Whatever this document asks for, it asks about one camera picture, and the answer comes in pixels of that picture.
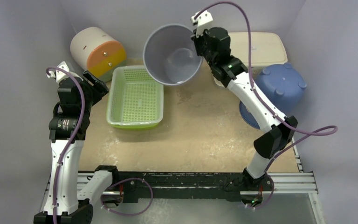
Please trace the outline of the grey plastic bucket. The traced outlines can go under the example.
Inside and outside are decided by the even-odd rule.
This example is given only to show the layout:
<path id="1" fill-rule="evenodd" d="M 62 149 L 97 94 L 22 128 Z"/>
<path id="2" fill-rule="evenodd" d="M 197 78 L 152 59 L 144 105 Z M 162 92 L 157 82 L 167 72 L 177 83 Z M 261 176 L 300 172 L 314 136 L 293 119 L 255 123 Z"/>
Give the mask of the grey plastic bucket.
<path id="1" fill-rule="evenodd" d="M 165 86 L 181 85 L 200 70 L 203 58 L 196 53 L 193 32 L 171 23 L 154 30 L 143 49 L 143 63 L 152 79 Z"/>

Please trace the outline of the white perforated tray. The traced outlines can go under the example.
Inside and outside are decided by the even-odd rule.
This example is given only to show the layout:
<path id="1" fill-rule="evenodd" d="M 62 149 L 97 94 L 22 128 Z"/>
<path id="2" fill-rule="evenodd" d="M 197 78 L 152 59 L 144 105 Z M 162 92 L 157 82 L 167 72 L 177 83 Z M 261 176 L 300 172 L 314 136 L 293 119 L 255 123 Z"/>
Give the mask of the white perforated tray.
<path id="1" fill-rule="evenodd" d="M 162 121 L 163 113 L 164 87 L 150 77 L 145 66 L 123 66 L 113 71 L 106 121 Z"/>

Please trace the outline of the cream plastic basket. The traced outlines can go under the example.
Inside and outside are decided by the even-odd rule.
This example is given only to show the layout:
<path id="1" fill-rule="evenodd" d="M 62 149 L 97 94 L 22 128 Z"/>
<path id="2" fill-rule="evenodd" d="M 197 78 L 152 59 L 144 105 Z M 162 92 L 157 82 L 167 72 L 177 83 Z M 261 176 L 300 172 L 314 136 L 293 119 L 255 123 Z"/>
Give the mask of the cream plastic basket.
<path id="1" fill-rule="evenodd" d="M 248 67 L 248 50 L 251 49 L 253 78 L 273 64 L 288 61 L 287 53 L 280 37 L 275 33 L 251 32 L 251 47 L 248 47 L 248 32 L 229 32 L 231 55 L 240 59 Z"/>

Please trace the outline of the green plastic tray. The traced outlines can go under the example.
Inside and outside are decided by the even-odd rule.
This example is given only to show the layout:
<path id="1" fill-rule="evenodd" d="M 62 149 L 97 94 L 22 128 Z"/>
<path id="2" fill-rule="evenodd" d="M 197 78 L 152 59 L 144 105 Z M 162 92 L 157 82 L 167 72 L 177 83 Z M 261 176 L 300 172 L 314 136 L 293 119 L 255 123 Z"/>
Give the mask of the green plastic tray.
<path id="1" fill-rule="evenodd" d="M 147 129 L 147 128 L 156 127 L 160 123 L 160 120 L 152 120 L 152 121 L 145 121 L 145 122 L 113 122 L 113 121 L 107 121 L 107 122 L 112 127 L 118 129 Z"/>

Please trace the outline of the blue plastic bucket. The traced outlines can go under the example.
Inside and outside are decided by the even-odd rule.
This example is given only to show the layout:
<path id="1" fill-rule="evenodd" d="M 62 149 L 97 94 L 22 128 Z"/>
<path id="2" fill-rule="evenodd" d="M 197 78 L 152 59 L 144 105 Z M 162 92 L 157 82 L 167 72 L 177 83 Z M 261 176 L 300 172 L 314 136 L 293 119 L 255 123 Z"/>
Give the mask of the blue plastic bucket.
<path id="1" fill-rule="evenodd" d="M 285 115 L 291 114 L 307 88 L 303 77 L 290 63 L 265 67 L 254 81 L 271 103 Z"/>

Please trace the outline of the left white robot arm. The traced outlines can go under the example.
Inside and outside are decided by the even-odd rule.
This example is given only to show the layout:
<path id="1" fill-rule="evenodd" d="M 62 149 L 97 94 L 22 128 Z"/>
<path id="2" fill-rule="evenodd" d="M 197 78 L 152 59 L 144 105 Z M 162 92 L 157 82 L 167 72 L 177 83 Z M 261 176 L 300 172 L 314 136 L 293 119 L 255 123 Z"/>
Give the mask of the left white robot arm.
<path id="1" fill-rule="evenodd" d="M 77 188 L 79 161 L 92 106 L 108 92 L 106 84 L 85 71 L 82 76 L 59 67 L 46 74 L 58 83 L 59 102 L 49 123 L 52 167 L 47 200 L 34 216 L 35 224 L 89 224 L 94 207 L 105 189 L 120 186 L 117 168 L 100 166 L 82 191 Z"/>

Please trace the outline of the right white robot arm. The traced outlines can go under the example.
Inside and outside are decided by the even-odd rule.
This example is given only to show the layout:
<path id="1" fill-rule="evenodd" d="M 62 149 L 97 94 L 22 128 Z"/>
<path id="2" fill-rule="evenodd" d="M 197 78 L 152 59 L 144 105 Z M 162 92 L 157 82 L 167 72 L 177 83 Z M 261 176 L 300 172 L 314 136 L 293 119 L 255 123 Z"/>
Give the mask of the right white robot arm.
<path id="1" fill-rule="evenodd" d="M 254 141 L 256 152 L 243 171 L 244 186 L 254 190 L 266 176 L 272 158 L 290 143 L 298 121 L 277 109 L 254 83 L 250 66 L 231 54 L 231 38 L 225 29 L 205 29 L 200 35 L 194 30 L 191 40 L 214 78 L 245 105 L 263 131 Z"/>

